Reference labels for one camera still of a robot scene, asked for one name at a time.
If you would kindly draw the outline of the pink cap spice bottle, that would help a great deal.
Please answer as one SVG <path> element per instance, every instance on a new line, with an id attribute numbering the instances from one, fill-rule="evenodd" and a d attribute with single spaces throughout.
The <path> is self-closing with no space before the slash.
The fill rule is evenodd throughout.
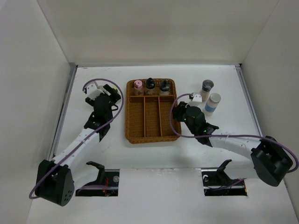
<path id="1" fill-rule="evenodd" d="M 143 82 L 141 80 L 134 81 L 134 95 L 135 96 L 143 96 Z"/>

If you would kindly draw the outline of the grey cap bottle blue label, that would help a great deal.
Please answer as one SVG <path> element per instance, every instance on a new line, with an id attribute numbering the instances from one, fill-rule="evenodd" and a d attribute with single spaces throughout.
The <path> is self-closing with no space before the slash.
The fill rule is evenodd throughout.
<path id="1" fill-rule="evenodd" d="M 220 94 L 218 94 L 218 93 L 212 93 L 209 96 L 209 98 L 208 98 L 208 100 L 207 100 L 207 102 L 206 102 L 206 104 L 204 106 L 205 114 L 207 116 L 212 115 L 214 113 L 215 109 L 217 108 L 218 104 L 220 103 L 220 101 L 221 101 Z"/>

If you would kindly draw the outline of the black spout bottle brown spice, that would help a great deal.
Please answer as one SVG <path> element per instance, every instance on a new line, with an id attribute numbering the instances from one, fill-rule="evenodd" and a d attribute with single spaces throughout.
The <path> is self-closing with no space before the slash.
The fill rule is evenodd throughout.
<path id="1" fill-rule="evenodd" d="M 155 87 L 156 87 L 155 80 L 151 77 L 148 78 L 145 81 L 145 95 L 149 95 L 149 96 L 155 95 Z"/>

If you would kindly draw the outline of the dark cap tan spice bottle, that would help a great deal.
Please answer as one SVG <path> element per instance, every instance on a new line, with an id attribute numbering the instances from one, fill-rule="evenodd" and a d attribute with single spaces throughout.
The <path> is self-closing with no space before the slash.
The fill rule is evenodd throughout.
<path id="1" fill-rule="evenodd" d="M 202 89 L 200 91 L 202 101 L 207 101 L 210 95 L 211 89 L 214 87 L 212 80 L 206 79 L 202 82 Z"/>

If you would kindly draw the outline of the black spout bottle white spice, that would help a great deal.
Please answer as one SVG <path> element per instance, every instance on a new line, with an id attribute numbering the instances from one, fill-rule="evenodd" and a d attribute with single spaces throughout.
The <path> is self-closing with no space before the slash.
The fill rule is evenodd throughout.
<path id="1" fill-rule="evenodd" d="M 165 79 L 159 83 L 159 95 L 166 96 L 170 94 L 171 83 Z"/>

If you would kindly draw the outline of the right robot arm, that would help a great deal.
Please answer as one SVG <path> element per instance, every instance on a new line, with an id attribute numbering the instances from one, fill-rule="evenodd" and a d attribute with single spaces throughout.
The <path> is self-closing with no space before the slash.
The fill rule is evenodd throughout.
<path id="1" fill-rule="evenodd" d="M 176 98 L 169 111 L 169 120 L 185 123 L 192 133 L 186 138 L 246 157 L 251 160 L 257 177 L 273 187 L 278 186 L 286 174 L 299 168 L 296 155 L 271 136 L 226 133 L 218 126 L 208 123 L 204 113 L 192 105 L 195 102 L 194 93 L 188 93 L 187 96 L 189 103 L 178 102 Z"/>

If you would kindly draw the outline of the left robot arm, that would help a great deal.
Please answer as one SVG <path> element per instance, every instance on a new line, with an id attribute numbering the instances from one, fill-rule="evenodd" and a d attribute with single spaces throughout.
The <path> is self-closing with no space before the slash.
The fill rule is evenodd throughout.
<path id="1" fill-rule="evenodd" d="M 36 185 L 29 194 L 30 199 L 42 198 L 59 206 L 65 206 L 72 196 L 80 191 L 75 185 L 73 172 L 85 154 L 100 143 L 110 125 L 123 106 L 124 96 L 119 86 L 112 88 L 111 81 L 99 87 L 96 81 L 85 84 L 83 92 L 93 112 L 78 137 L 59 155 L 43 160 L 38 166 Z"/>

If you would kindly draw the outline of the brown wicker divided basket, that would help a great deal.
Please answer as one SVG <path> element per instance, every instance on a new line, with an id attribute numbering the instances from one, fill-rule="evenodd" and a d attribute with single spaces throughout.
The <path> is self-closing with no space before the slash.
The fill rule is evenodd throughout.
<path id="1" fill-rule="evenodd" d="M 170 94 L 159 95 L 159 83 L 167 79 L 171 83 Z M 177 136 L 172 128 L 182 133 L 181 124 L 174 119 L 169 122 L 171 105 L 177 98 L 175 82 L 169 78 L 154 78 L 155 95 L 145 95 L 145 81 L 143 82 L 143 96 L 134 95 L 134 81 L 130 80 L 126 86 L 125 109 L 125 137 L 131 144 L 158 143 L 176 141 Z"/>

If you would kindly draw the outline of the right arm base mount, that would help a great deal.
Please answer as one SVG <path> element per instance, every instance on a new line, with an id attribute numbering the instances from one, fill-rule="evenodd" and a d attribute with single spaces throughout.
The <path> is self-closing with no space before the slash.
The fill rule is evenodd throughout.
<path id="1" fill-rule="evenodd" d="M 231 179 L 226 173 L 226 166 L 232 160 L 225 160 L 217 168 L 201 170 L 205 196 L 247 196 L 245 178 Z"/>

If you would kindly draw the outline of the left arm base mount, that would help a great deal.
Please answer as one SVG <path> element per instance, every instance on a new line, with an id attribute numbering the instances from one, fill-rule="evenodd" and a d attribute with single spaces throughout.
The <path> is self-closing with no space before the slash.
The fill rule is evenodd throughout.
<path id="1" fill-rule="evenodd" d="M 118 196 L 120 170 L 106 169 L 104 165 L 89 161 L 75 180 L 75 196 Z"/>

